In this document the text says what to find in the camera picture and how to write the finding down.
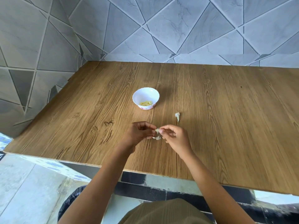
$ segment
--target wooden table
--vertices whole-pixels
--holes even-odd
[[[159,91],[154,109],[132,102],[141,87]],[[129,123],[177,124],[176,112],[220,183],[299,195],[299,69],[88,62],[5,151],[101,166]],[[192,179],[163,140],[125,169]]]

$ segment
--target white bowl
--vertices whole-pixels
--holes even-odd
[[[159,92],[154,88],[150,88],[150,87],[144,87],[135,91],[132,97],[133,102],[143,110],[152,109],[158,102],[159,98],[160,98]],[[152,101],[152,105],[149,106],[139,105],[141,102],[145,102],[145,101]]]

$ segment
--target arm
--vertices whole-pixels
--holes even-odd
[[[185,129],[166,125],[159,132],[188,166],[217,223],[255,224],[192,151]]]
[[[101,169],[63,214],[58,224],[99,224],[123,168],[135,146],[155,135],[156,127],[147,122],[132,123]]]

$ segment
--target person's left arm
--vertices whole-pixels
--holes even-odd
[[[129,126],[122,140],[105,160],[91,182],[65,211],[58,224],[99,224],[123,168],[135,146],[143,139],[151,139],[157,127],[148,122]]]

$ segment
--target person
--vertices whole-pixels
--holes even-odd
[[[99,224],[130,154],[141,140],[155,136],[156,126],[142,121],[132,123],[121,141],[83,192],[65,211],[58,224]],[[188,166],[193,179],[218,224],[254,224],[193,152],[185,129],[166,125],[159,133]],[[212,223],[201,211],[182,199],[142,203],[129,211],[121,224]]]

